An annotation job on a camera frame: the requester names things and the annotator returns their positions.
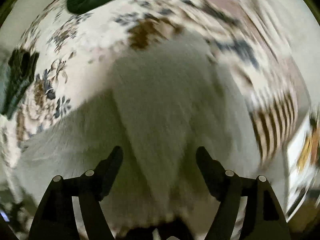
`floral pattern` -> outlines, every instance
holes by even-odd
[[[223,62],[230,55],[230,71],[249,100],[252,72],[267,73],[270,61],[272,73],[279,70],[268,46],[257,42],[261,37],[247,15],[224,8],[238,2],[225,1],[217,6],[215,0],[118,0],[77,16],[67,11],[66,0],[54,0],[19,43],[40,57],[35,81],[16,113],[17,142],[48,129],[101,91],[108,68],[127,47],[147,50],[184,29],[208,41],[213,60]]]

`brown striped pattern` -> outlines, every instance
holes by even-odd
[[[297,121],[298,103],[293,90],[279,90],[273,95],[273,102],[264,94],[253,97],[260,104],[250,112],[254,133],[261,154],[261,162],[272,158],[292,134]]]

